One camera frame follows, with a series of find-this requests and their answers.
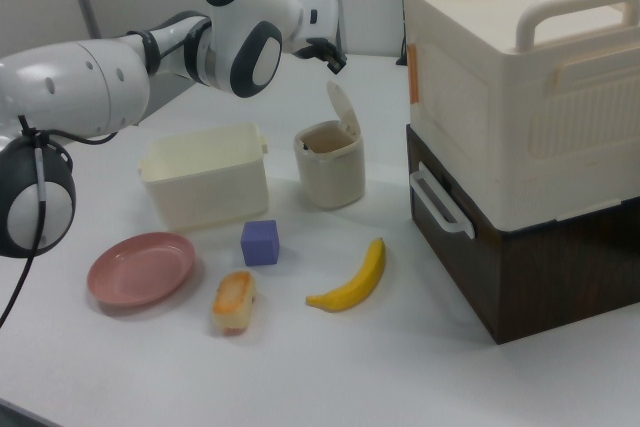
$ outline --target beige cup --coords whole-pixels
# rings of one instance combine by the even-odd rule
[[[335,209],[364,194],[364,144],[351,102],[342,88],[327,83],[340,120],[330,120],[299,132],[294,151],[302,188],[323,209]]]

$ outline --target bread roll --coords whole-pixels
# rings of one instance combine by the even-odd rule
[[[256,283],[250,272],[227,275],[218,286],[211,308],[213,321],[223,331],[242,331],[249,325]]]

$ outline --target banana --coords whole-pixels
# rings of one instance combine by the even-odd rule
[[[385,263],[384,241],[381,238],[375,239],[367,249],[362,267],[349,282],[326,294],[308,296],[307,305],[328,312],[350,309],[373,292],[382,277]]]

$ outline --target white table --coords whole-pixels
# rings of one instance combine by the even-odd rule
[[[76,219],[39,257],[0,330],[0,402],[51,424],[113,426],[637,425],[640,307],[496,346],[411,221],[406,71],[351,56],[338,77],[284,58],[272,85],[242,101],[196,86],[102,147],[73,145]],[[304,198],[298,130],[333,119],[325,82],[357,111],[367,192],[333,212]],[[267,137],[277,265],[254,267],[249,329],[221,336],[209,309],[220,279],[246,268],[232,223],[186,234],[194,275],[158,304],[117,310],[86,290],[93,261],[163,230],[136,166],[155,138],[253,120]],[[385,239],[380,285],[350,311],[305,305],[351,277]],[[0,303],[23,262],[0,259]]]

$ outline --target purple cube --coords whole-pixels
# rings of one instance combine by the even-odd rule
[[[276,264],[280,253],[276,221],[245,222],[240,245],[247,266]]]

